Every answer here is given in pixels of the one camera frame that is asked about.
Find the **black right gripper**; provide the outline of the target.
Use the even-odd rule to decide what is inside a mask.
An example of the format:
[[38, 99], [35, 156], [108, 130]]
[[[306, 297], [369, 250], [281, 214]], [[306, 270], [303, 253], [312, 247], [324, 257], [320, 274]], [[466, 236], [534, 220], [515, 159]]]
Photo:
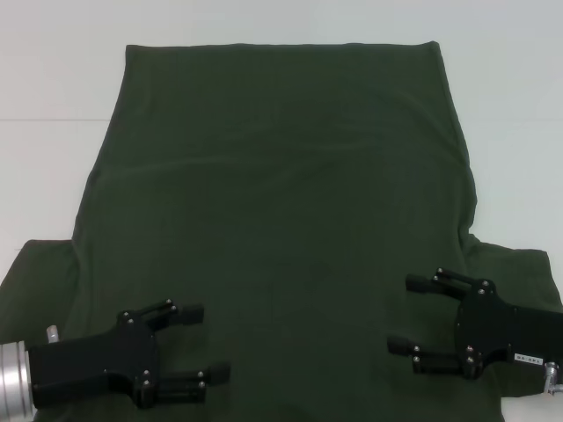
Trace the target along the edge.
[[388, 352], [407, 357], [415, 374], [456, 375], [475, 380], [495, 362], [544, 367], [562, 364], [562, 314], [505, 302], [490, 280], [475, 280], [438, 267], [426, 279], [409, 273], [406, 290], [445, 295], [461, 301], [454, 339], [447, 346], [429, 346], [388, 336]]

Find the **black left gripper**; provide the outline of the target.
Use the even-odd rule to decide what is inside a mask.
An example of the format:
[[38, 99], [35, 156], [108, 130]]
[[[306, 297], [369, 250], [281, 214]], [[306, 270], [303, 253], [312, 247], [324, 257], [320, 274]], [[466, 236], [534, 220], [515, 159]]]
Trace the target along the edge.
[[175, 325], [201, 324], [201, 304], [181, 307], [167, 299], [131, 310], [101, 334], [34, 346], [28, 350], [33, 403], [37, 408], [120, 393], [139, 408], [201, 404], [210, 387], [230, 381], [231, 365], [158, 376], [155, 333]]

